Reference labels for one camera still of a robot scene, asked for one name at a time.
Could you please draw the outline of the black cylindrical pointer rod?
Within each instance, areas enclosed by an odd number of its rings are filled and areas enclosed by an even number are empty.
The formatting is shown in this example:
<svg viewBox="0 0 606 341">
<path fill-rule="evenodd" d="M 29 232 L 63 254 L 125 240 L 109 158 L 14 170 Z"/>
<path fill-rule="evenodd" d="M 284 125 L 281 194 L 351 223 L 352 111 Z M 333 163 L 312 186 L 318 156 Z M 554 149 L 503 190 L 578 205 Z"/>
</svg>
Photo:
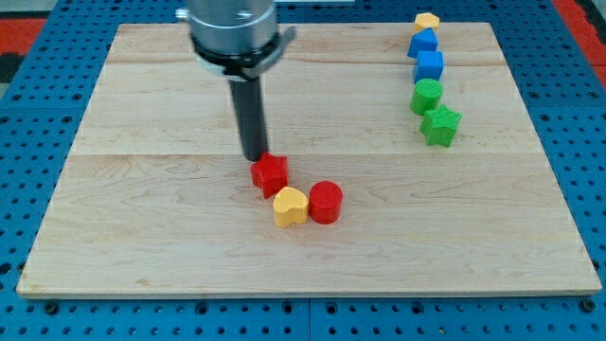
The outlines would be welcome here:
<svg viewBox="0 0 606 341">
<path fill-rule="evenodd" d="M 268 151 L 268 138 L 259 79 L 229 82 L 242 153 L 249 161 L 259 161 Z"/>
</svg>

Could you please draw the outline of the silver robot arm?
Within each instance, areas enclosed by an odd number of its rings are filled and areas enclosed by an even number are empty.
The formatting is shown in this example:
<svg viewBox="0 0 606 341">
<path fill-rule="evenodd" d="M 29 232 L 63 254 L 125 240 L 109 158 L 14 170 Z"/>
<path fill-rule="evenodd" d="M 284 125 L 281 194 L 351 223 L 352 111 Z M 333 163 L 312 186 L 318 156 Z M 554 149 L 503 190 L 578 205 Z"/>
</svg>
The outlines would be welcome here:
<svg viewBox="0 0 606 341">
<path fill-rule="evenodd" d="M 296 28 L 279 29 L 273 0 L 187 0 L 175 17 L 188 23 L 203 67 L 227 79 L 243 156 L 260 160 L 269 151 L 261 75 L 279 62 Z"/>
</svg>

